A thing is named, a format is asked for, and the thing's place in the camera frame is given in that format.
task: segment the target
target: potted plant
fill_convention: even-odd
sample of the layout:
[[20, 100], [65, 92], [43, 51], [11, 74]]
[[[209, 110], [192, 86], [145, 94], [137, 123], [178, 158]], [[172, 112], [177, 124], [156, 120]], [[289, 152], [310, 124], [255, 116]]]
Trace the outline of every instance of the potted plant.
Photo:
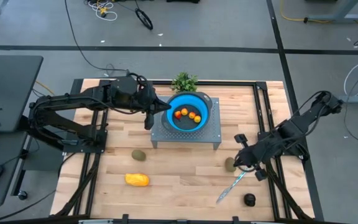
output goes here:
[[187, 72], [181, 72], [176, 79], [172, 80], [171, 89], [175, 90], [176, 93], [183, 91], [196, 91], [197, 81], [198, 79], [196, 75], [189, 75]]

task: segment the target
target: concrete floor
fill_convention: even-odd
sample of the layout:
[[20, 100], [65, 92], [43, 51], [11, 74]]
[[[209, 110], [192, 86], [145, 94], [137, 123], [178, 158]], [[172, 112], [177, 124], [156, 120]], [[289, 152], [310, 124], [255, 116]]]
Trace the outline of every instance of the concrete floor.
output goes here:
[[[309, 14], [333, 12], [342, 2], [285, 0], [285, 15], [303, 18]], [[135, 7], [132, 1], [123, 4]], [[139, 1], [139, 4], [153, 20], [153, 31], [148, 31], [133, 12], [121, 6], [114, 6], [118, 19], [107, 22], [97, 19], [94, 11], [82, 1], [68, 0], [79, 44], [277, 48], [265, 1], [203, 0], [200, 4], [192, 4], [156, 0]], [[273, 0], [273, 5], [286, 49], [358, 50], [352, 45], [358, 39], [356, 23], [286, 21], [279, 14], [280, 1]], [[358, 13], [358, 5], [352, 13]], [[0, 16], [0, 45], [74, 45], [64, 2], [9, 0]], [[103, 77], [105, 73], [90, 67], [80, 53], [73, 50], [0, 50], [2, 54], [43, 56], [38, 80], [56, 94], [70, 91], [75, 78]], [[200, 79], [285, 80], [278, 54], [87, 51], [85, 55], [99, 67], [113, 63], [116, 68], [128, 68], [147, 78], [173, 78], [179, 72], [187, 71]], [[344, 78], [358, 64], [358, 55], [287, 54], [287, 60], [296, 99], [302, 104], [318, 90], [343, 95]], [[355, 71], [349, 81], [354, 82], [357, 77], [358, 71]], [[73, 111], [66, 111], [64, 115], [72, 118]], [[341, 113], [322, 118], [323, 122], [308, 136], [308, 146], [324, 219], [358, 223], [358, 142], [344, 129], [343, 116]], [[349, 107], [347, 120], [348, 127], [358, 136], [358, 105]], [[56, 183], [56, 172], [28, 172], [22, 188], [29, 193], [29, 199], [19, 201], [8, 196], [0, 207], [0, 216], [37, 201], [55, 189]], [[49, 197], [9, 220], [46, 217], [51, 204], [52, 197]]]

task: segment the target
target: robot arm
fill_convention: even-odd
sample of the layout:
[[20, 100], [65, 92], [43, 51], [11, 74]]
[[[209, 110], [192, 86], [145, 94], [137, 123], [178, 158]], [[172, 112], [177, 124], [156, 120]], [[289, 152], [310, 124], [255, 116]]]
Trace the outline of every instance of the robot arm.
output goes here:
[[107, 85], [88, 88], [79, 94], [66, 93], [62, 96], [40, 97], [35, 103], [30, 104], [30, 133], [41, 134], [62, 144], [77, 144], [77, 142], [64, 141], [44, 128], [53, 126], [75, 133], [88, 143], [97, 141], [98, 131], [95, 125], [83, 126], [56, 113], [77, 108], [88, 108], [92, 111], [112, 109], [124, 114], [146, 113], [145, 129], [150, 130], [154, 124], [153, 115], [168, 110], [171, 106], [157, 97], [152, 82], [141, 75], [130, 73], [124, 77], [116, 77]]
[[[235, 158], [234, 166], [239, 167], [244, 172], [255, 170], [255, 176], [259, 181], [270, 177], [285, 197], [295, 215], [303, 220], [310, 220], [311, 218], [296, 204], [288, 190], [281, 183], [274, 172], [271, 158], [279, 157], [285, 151], [294, 147], [302, 148], [303, 146], [301, 146], [300, 142], [314, 130], [320, 117], [341, 112], [343, 101], [337, 99], [330, 92], [317, 92], [312, 97], [315, 95], [318, 96], [308, 111], [281, 122], [265, 136], [262, 136], [256, 144], [248, 146], [247, 139], [243, 134], [238, 134], [234, 137], [243, 146]], [[309, 130], [309, 125], [312, 123], [314, 125]], [[265, 164], [266, 169], [261, 168], [260, 163]], [[248, 169], [243, 169], [240, 166], [246, 166]]]

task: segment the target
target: wooden table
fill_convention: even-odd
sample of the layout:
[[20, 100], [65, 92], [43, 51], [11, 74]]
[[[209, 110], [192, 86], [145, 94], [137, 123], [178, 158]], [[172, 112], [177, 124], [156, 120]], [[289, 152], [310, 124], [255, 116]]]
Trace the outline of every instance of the wooden table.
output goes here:
[[[283, 83], [266, 83], [273, 120], [278, 124], [290, 117]], [[81, 90], [98, 84], [97, 79], [84, 80]], [[160, 96], [173, 94], [167, 85], [154, 87]], [[124, 115], [109, 110], [108, 141], [100, 160], [92, 218], [122, 218], [126, 213], [135, 219], [232, 220], [233, 216], [238, 216], [242, 221], [273, 220], [268, 182], [259, 182], [253, 173], [247, 174], [220, 204], [215, 203], [220, 193], [241, 173], [224, 169], [225, 159], [234, 157], [241, 149], [234, 135], [244, 133], [249, 144], [257, 141], [259, 123], [252, 88], [199, 86], [198, 91], [219, 97], [222, 144], [217, 151], [210, 144], [184, 142], [161, 142], [157, 149], [153, 149], [150, 131], [144, 129], [144, 114]], [[92, 114], [87, 109], [77, 110], [74, 121], [90, 124]], [[264, 121], [269, 130], [267, 118]], [[143, 150], [147, 160], [133, 160], [131, 152], [134, 149]], [[63, 166], [51, 213], [59, 211], [76, 190], [83, 156], [76, 154]], [[283, 156], [282, 164], [287, 189], [305, 213], [313, 217], [301, 161], [293, 156]], [[150, 177], [148, 187], [125, 184], [124, 174], [138, 172]], [[277, 188], [276, 192], [280, 214], [284, 217], [282, 197]], [[256, 196], [255, 207], [244, 205], [246, 193]]]

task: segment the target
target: black wheel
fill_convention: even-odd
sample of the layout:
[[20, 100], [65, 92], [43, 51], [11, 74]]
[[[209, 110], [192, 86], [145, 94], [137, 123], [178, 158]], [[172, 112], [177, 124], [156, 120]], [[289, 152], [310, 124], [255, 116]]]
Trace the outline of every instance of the black wheel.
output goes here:
[[153, 23], [150, 18], [144, 13], [144, 11], [140, 9], [135, 9], [136, 16], [140, 19], [144, 26], [146, 26], [149, 30], [153, 29]]
[[20, 200], [25, 200], [27, 199], [27, 192], [25, 192], [24, 190], [20, 190], [19, 193], [17, 194], [17, 197], [20, 199]]

